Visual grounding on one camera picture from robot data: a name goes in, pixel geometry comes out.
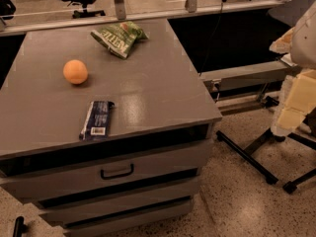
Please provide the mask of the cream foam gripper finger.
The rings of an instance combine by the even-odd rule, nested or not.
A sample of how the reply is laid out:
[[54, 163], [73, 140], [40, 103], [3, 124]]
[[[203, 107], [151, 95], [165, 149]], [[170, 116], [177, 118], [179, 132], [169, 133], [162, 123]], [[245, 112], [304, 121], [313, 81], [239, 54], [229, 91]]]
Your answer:
[[271, 131], [276, 136], [294, 132], [316, 108], [316, 71], [303, 69], [287, 75], [281, 85], [279, 104], [274, 112]]

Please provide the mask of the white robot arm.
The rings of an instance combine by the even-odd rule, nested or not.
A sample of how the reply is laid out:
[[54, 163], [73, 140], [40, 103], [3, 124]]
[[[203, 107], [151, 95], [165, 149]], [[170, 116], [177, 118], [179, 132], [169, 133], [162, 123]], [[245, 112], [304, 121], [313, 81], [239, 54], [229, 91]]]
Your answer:
[[273, 135], [288, 136], [316, 108], [316, 2], [271, 44], [270, 51], [287, 53], [302, 68], [295, 77], [285, 77], [271, 125]]

